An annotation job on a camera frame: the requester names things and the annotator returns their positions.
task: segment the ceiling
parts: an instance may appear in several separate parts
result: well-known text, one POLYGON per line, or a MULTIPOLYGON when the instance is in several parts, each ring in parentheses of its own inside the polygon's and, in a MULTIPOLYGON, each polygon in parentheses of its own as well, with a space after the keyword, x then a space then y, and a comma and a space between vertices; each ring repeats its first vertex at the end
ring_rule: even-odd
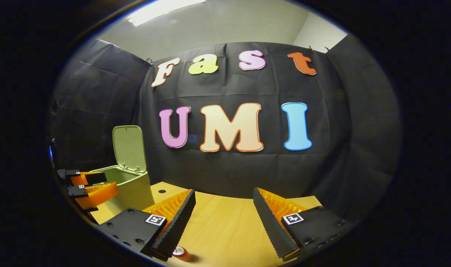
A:
POLYGON ((98 36, 143 59, 230 42, 293 44, 308 11, 286 0, 207 0, 138 27, 127 17, 98 36))

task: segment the small red bottle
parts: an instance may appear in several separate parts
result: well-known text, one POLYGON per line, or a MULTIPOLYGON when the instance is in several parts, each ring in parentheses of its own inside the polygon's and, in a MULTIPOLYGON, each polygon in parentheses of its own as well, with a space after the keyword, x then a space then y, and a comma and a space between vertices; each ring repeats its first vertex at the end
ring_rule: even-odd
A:
POLYGON ((173 252, 173 256, 182 261, 192 261, 193 255, 190 254, 185 248, 177 246, 173 252))

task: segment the ridged orange pad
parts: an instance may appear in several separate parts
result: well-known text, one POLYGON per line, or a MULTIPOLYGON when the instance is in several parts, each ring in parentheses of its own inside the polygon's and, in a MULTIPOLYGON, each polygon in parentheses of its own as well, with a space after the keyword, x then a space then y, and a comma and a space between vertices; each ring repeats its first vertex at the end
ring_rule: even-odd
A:
POLYGON ((88 210, 89 208, 96 208, 98 205, 116 196, 118 194, 118 187, 116 182, 111 182, 86 187, 85 191, 88 193, 88 197, 77 198, 75 201, 77 201, 81 208, 88 210))
POLYGON ((85 175, 88 174, 99 174, 99 172, 81 172, 79 176, 72 176, 71 182, 73 185, 87 185, 88 182, 86 181, 85 175))
POLYGON ((283 227, 285 231, 285 226, 283 225, 283 223, 281 223, 281 218, 283 218, 283 216, 307 210, 307 208, 298 205, 291 200, 287 200, 285 198, 282 198, 281 196, 275 195, 274 193, 268 192, 261 188, 257 189, 267 203, 271 212, 273 213, 273 215, 275 215, 275 218, 277 218, 281 227, 283 227))
POLYGON ((179 208, 181 208, 181 205, 183 205, 184 201, 186 200, 186 197, 189 195, 191 191, 192 189, 186 190, 182 193, 179 193, 175 196, 172 196, 168 199, 158 202, 143 210, 144 212, 147 213, 166 217, 167 223, 166 225, 164 225, 161 232, 159 232, 159 235, 161 235, 161 233, 167 228, 171 220, 173 220, 177 211, 179 211, 179 208))

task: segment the blue letter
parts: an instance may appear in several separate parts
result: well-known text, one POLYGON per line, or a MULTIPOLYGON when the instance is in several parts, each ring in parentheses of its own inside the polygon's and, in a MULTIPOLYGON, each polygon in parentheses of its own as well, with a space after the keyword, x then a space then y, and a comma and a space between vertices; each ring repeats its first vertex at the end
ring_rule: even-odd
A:
POLYGON ((288 150, 305 150, 313 144, 308 139, 306 131, 305 112, 308 106, 304 103, 284 103, 281 110, 288 116, 288 141, 285 142, 285 148, 288 150))

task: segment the foam letter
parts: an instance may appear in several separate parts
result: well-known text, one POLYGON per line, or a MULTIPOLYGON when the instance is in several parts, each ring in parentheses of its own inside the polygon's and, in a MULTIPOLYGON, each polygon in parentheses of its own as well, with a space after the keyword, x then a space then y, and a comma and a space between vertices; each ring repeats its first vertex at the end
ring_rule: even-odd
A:
POLYGON ((311 62, 311 59, 309 57, 303 56, 303 54, 300 52, 288 54, 288 57, 291 57, 293 59, 296 68, 302 73, 308 75, 316 74, 316 70, 308 66, 307 62, 311 62))
POLYGON ((170 61, 166 61, 158 65, 158 74, 156 74, 156 79, 151 83, 152 87, 162 85, 166 79, 164 79, 164 75, 169 76, 171 71, 173 71, 173 65, 177 65, 179 63, 179 58, 171 59, 170 61))
POLYGON ((173 111, 171 109, 163 109, 159 112, 161 117, 161 136, 164 143, 168 147, 180 148, 187 142, 187 115, 191 112, 191 107, 180 106, 177 108, 176 113, 179 115, 179 136, 174 138, 171 136, 171 115, 173 111))
POLYGON ((305 150, 313 144, 308 139, 306 131, 305 112, 308 106, 304 103, 284 103, 281 110, 288 116, 288 141, 285 142, 285 148, 288 150, 305 150))
POLYGON ((263 149, 258 132, 258 113, 261 106, 258 103, 243 103, 237 109, 232 121, 229 120, 220 105, 207 105, 200 109, 205 116, 204 143, 200 150, 216 152, 220 145, 215 142, 215 133, 220 138, 226 150, 230 150, 240 132, 240 139, 235 147, 242 152, 256 152, 263 149))
POLYGON ((212 73, 219 67, 217 63, 217 56, 214 54, 204 54, 193 59, 194 64, 189 67, 190 74, 212 73))
POLYGON ((243 70, 263 68, 267 63, 260 56, 263 56, 263 53, 258 50, 248 50, 240 53, 239 59, 242 62, 239 62, 239 67, 243 70))

